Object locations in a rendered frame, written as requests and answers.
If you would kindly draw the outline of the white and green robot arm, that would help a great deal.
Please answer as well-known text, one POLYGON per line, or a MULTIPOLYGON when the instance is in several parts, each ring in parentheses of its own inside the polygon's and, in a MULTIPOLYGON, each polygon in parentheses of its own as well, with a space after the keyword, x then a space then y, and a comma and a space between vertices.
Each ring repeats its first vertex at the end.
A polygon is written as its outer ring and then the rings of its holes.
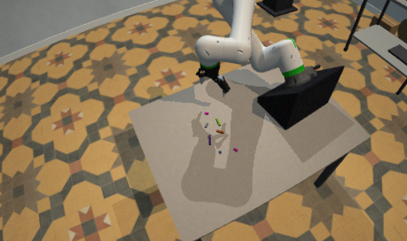
POLYGON ((316 70, 321 66, 304 67, 293 39, 263 46, 252 29, 256 0, 212 1, 231 27, 231 33, 229 38, 205 35, 196 42, 195 53, 204 74, 217 73, 220 62, 243 64, 249 60, 258 73, 279 68, 284 75, 286 89, 300 86, 317 76, 316 70))

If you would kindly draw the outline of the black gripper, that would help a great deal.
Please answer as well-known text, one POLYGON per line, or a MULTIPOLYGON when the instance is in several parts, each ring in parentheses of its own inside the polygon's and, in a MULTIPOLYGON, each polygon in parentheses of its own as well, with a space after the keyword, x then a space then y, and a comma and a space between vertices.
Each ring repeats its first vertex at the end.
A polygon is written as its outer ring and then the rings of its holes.
POLYGON ((224 77, 220 77, 219 76, 219 71, 216 74, 204 74, 204 73, 200 73, 201 69, 199 68, 199 71, 196 73, 196 75, 199 76, 200 78, 200 84, 202 84, 205 80, 204 77, 208 77, 211 78, 214 82, 216 82, 220 88, 223 90, 223 97, 226 96, 227 92, 231 89, 229 87, 229 85, 227 84, 226 80, 224 79, 224 77))

